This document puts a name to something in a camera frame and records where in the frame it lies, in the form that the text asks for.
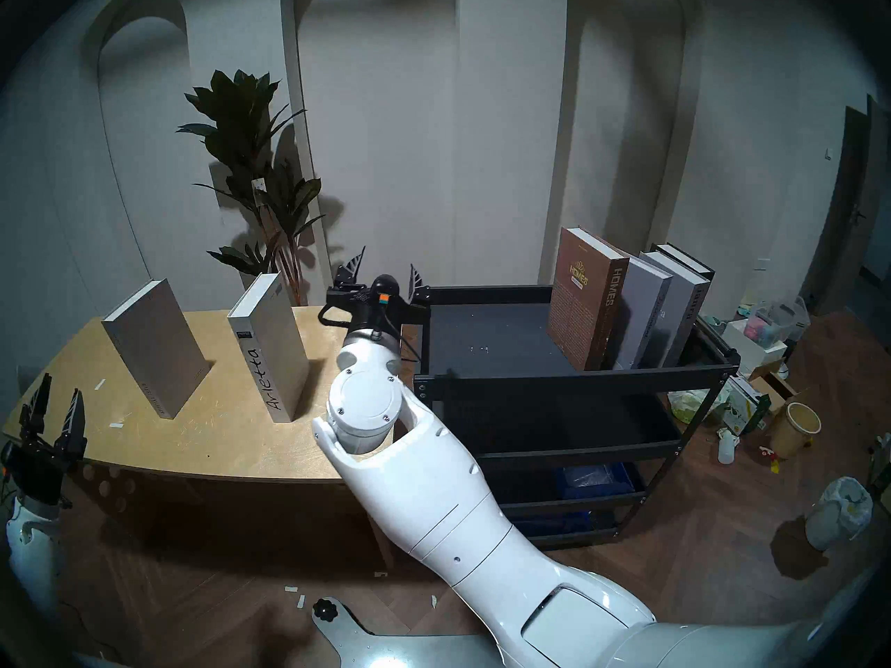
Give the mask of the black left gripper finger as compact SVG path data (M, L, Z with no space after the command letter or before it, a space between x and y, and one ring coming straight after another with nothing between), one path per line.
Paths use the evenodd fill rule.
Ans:
M86 413L82 392L75 388L59 437L59 449L63 456L83 456L86 451Z
M21 416L19 417L19 424L21 425L20 438L38 439L43 435L51 385L51 375L44 373L38 389L29 402L22 406Z

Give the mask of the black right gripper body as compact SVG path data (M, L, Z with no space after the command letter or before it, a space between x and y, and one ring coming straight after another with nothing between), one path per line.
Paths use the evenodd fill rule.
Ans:
M336 291L328 288L326 303L319 313L319 323L345 328L348 332L369 329L400 339L404 324L421 325L428 319L427 305L410 305L403 299L396 280L381 274L361 291Z

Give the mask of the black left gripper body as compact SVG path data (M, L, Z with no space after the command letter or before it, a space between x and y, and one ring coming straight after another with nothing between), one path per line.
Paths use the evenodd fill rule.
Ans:
M1 459L21 496L46 506L69 507L62 496L62 483L84 458L86 446L84 436L63 434L54 444L48 444L41 436L32 436L20 443L8 440Z

